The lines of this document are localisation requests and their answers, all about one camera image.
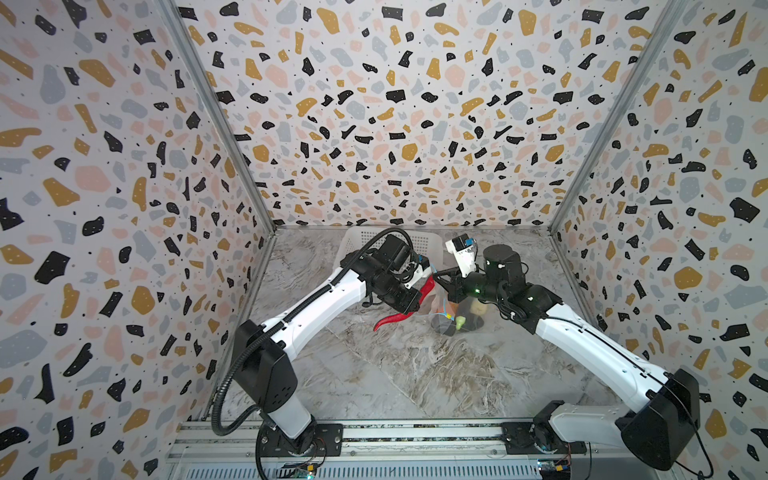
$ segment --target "metal corner post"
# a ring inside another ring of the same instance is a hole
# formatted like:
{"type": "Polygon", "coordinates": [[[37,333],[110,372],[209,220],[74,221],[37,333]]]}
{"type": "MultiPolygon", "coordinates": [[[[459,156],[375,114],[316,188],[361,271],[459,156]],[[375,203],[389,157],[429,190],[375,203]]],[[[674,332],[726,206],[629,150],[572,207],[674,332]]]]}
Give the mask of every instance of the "metal corner post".
{"type": "Polygon", "coordinates": [[[578,198],[579,190],[589,180],[589,174],[600,160],[600,156],[608,145],[608,142],[611,141],[611,137],[613,137],[616,128],[621,124],[621,120],[627,113],[635,95],[640,90],[643,80],[645,80],[650,68],[656,62],[656,58],[664,49],[667,40],[672,34],[674,26],[683,15],[683,10],[687,5],[687,0],[668,0],[664,9],[661,11],[659,19],[656,21],[653,34],[651,35],[650,40],[645,44],[643,53],[640,55],[637,65],[630,73],[626,85],[621,89],[621,92],[619,92],[616,103],[611,111],[608,112],[608,116],[605,119],[605,123],[603,124],[600,133],[598,133],[592,143],[584,163],[576,173],[576,177],[571,182],[571,186],[568,188],[568,192],[565,194],[565,198],[560,204],[560,208],[558,208],[558,211],[554,214],[552,222],[549,224],[549,231],[551,233],[554,234],[557,232],[565,222],[565,218],[568,216],[568,211],[578,198]]]}
{"type": "Polygon", "coordinates": [[[178,49],[179,55],[189,70],[192,82],[197,89],[197,93],[200,95],[204,107],[208,110],[214,127],[219,131],[224,148],[234,163],[235,171],[243,182],[243,188],[253,203],[256,214],[262,225],[264,225],[266,234],[269,237],[274,237],[275,224],[261,199],[258,187],[250,176],[248,166],[245,165],[243,160],[243,153],[237,146],[230,125],[219,108],[219,102],[216,99],[213,88],[208,83],[205,68],[200,61],[200,57],[197,56],[197,50],[192,45],[191,38],[187,35],[187,29],[184,27],[181,15],[179,15],[179,8],[176,2],[174,0],[155,0],[155,5],[157,5],[163,22],[170,31],[170,36],[178,49]]]}

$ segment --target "black mounting plate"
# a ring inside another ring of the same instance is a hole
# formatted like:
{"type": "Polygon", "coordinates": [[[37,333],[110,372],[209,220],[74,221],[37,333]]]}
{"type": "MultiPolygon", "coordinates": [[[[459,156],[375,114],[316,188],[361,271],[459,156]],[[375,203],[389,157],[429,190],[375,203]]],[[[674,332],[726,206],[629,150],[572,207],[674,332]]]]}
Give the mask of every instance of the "black mounting plate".
{"type": "MultiPolygon", "coordinates": [[[[266,457],[290,457],[290,447],[286,442],[283,434],[277,430],[266,429],[266,443],[258,445],[259,454],[261,458],[266,457]]],[[[315,430],[315,438],[322,439],[322,442],[317,442],[320,446],[320,450],[315,453],[315,460],[318,462],[323,459],[324,449],[327,450],[329,457],[338,457],[341,455],[341,442],[344,440],[344,425],[341,423],[318,423],[315,430]]],[[[307,452],[308,455],[313,454],[313,449],[307,452]]]]}
{"type": "MultiPolygon", "coordinates": [[[[541,450],[534,445],[534,439],[531,434],[531,425],[533,422],[503,422],[502,433],[504,445],[507,449],[507,455],[541,455],[541,450]]],[[[557,440],[556,449],[553,454],[565,455],[568,453],[566,444],[557,440]]],[[[587,453],[587,446],[584,442],[572,442],[571,453],[587,453]]]]}

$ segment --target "terrazzo patterned wallpaper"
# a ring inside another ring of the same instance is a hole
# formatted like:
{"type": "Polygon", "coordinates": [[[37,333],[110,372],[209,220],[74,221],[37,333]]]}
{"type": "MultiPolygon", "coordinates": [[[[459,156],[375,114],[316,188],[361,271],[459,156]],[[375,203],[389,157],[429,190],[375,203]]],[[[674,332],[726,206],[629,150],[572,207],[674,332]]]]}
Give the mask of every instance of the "terrazzo patterned wallpaper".
{"type": "Polygon", "coordinates": [[[665,3],[178,5],[277,224],[542,225],[665,3]]]}
{"type": "Polygon", "coordinates": [[[557,233],[607,332],[699,380],[733,480],[768,475],[767,8],[690,3],[557,233]]]}
{"type": "Polygon", "coordinates": [[[0,2],[0,477],[159,478],[262,240],[150,2],[0,2]]]}

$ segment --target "vented metal panel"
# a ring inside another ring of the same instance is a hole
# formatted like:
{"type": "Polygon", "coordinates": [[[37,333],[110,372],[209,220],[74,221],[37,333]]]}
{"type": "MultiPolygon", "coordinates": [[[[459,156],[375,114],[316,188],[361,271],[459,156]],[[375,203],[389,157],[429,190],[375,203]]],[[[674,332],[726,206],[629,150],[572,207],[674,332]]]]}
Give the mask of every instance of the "vented metal panel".
{"type": "MultiPolygon", "coordinates": [[[[285,478],[292,468],[264,464],[268,478],[285,478]]],[[[187,480],[237,480],[259,478],[252,463],[200,463],[188,466],[187,480]]],[[[535,460],[472,460],[424,462],[328,462],[317,470],[316,478],[445,478],[455,480],[539,480],[535,460]]]]}

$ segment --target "perforated basket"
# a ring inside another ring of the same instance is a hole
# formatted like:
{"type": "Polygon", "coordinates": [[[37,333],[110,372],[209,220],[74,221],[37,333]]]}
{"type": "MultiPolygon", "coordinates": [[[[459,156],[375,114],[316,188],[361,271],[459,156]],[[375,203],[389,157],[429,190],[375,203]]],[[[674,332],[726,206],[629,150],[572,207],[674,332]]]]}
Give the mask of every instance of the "perforated basket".
{"type": "MultiPolygon", "coordinates": [[[[374,235],[382,230],[384,228],[378,227],[352,227],[347,230],[344,238],[341,239],[339,251],[336,253],[336,259],[333,261],[333,267],[339,266],[341,260],[348,253],[362,248],[368,240],[371,240],[374,235]]],[[[413,248],[416,252],[429,258],[429,264],[435,267],[436,270],[442,270],[443,242],[440,236],[434,233],[415,232],[412,230],[406,230],[406,233],[411,237],[413,248]]],[[[382,243],[384,243],[384,238],[374,243],[373,246],[378,248],[382,246],[382,243]]]]}

